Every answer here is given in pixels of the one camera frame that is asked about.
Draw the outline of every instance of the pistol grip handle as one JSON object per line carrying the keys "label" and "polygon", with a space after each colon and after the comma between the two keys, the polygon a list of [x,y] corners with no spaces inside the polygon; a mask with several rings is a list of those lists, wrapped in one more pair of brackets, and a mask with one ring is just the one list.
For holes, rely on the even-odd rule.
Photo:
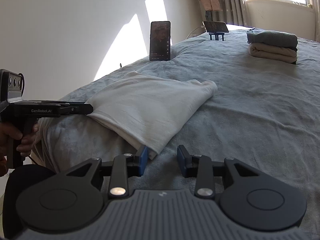
{"label": "pistol grip handle", "polygon": [[[12,124],[17,127],[23,134],[23,136],[32,133],[32,127],[37,122],[37,118],[16,118],[12,120]],[[26,159],[21,156],[21,153],[17,151],[17,146],[21,144],[21,140],[14,140],[8,138],[7,142],[7,167],[9,169],[15,169],[23,165],[23,161]]]}

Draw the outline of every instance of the curtain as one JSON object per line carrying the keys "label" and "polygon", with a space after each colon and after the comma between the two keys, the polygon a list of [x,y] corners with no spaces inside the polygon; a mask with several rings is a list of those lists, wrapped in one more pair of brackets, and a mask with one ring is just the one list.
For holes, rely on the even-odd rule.
{"label": "curtain", "polygon": [[312,6],[316,12],[315,41],[320,42],[320,0],[312,0]]}
{"label": "curtain", "polygon": [[220,11],[206,11],[207,21],[220,21],[226,24],[249,26],[245,0],[219,0]]}

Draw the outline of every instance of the sunlight patch on wall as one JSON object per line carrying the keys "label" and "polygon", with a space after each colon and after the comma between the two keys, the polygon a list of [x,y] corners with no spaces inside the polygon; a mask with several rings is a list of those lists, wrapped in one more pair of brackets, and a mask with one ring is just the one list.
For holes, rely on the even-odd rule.
{"label": "sunlight patch on wall", "polygon": [[148,55],[138,16],[121,28],[104,57],[94,81],[122,66],[131,64]]}
{"label": "sunlight patch on wall", "polygon": [[145,4],[150,23],[168,20],[163,0],[145,0]]}

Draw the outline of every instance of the black pants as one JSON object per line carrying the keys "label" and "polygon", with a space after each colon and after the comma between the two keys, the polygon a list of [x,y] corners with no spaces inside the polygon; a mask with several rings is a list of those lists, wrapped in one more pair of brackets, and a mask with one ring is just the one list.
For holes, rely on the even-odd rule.
{"label": "black pants", "polygon": [[16,200],[26,188],[41,182],[55,173],[45,167],[29,164],[16,168],[9,176],[5,187],[2,226],[4,237],[12,239],[23,230],[23,225],[16,212]]}

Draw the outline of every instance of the ribbed gray surface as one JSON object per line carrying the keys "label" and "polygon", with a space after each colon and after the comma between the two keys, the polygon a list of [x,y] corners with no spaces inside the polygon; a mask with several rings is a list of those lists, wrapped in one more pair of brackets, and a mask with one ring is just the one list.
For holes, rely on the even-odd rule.
{"label": "ribbed gray surface", "polygon": [[194,197],[188,189],[136,190],[126,200],[110,203],[103,215],[80,231],[46,235],[27,230],[18,240],[303,240],[293,228],[281,233],[260,233],[229,220],[214,201]]}

